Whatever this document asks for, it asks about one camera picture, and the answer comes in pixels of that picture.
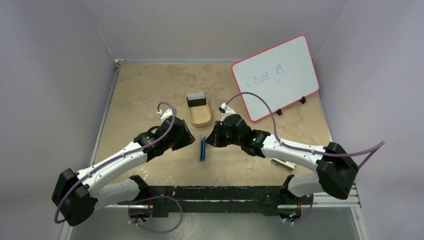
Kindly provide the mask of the credit cards stack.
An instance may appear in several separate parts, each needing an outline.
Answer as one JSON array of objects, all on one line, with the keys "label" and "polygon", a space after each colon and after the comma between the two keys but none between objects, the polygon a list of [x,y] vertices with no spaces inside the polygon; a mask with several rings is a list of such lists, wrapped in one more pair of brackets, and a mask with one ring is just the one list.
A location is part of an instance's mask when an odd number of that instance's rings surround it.
[{"label": "credit cards stack", "polygon": [[200,99],[205,99],[205,93],[203,91],[194,91],[187,94],[186,99],[187,101],[196,101]]}]

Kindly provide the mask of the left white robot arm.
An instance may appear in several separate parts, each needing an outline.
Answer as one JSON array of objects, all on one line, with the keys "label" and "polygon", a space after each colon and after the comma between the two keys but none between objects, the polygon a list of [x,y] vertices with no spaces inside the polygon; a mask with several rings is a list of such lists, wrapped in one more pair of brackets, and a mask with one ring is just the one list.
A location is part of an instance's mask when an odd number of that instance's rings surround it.
[{"label": "left white robot arm", "polygon": [[169,116],[160,126],[140,133],[127,146],[105,160],[85,169],[62,171],[52,201],[56,205],[54,222],[77,226],[95,211],[121,202],[138,205],[149,199],[147,183],[138,175],[112,183],[125,172],[159,157],[167,150],[178,150],[195,142],[184,120]]}]

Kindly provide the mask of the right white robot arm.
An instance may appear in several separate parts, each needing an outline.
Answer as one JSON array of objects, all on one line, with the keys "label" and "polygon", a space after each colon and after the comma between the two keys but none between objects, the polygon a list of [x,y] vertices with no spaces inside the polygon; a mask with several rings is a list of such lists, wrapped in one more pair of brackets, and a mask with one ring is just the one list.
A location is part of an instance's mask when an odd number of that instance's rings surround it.
[{"label": "right white robot arm", "polygon": [[270,132],[251,129],[238,114],[216,121],[205,143],[216,148],[236,145],[250,156],[282,160],[309,169],[308,174],[286,179],[280,196],[288,204],[304,195],[321,192],[346,200],[359,171],[354,160],[335,142],[322,146],[277,140]]}]

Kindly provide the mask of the blue card holder wallet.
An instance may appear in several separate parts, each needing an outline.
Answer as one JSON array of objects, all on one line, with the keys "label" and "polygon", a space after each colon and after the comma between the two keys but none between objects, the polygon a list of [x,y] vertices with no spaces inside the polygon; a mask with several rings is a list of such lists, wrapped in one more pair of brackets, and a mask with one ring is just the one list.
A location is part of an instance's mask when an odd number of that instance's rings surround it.
[{"label": "blue card holder wallet", "polygon": [[206,149],[207,149],[207,143],[206,143],[206,136],[201,136],[200,139],[200,162],[204,162],[206,159]]}]

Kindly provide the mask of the tan oval tray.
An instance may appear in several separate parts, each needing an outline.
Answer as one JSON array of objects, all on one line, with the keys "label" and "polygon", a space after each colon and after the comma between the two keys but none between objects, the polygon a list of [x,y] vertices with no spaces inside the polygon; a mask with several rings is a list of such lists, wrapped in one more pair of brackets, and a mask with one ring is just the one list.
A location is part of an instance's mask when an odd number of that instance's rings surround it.
[{"label": "tan oval tray", "polygon": [[205,96],[204,99],[187,101],[189,119],[194,127],[206,127],[212,120],[210,107]]}]

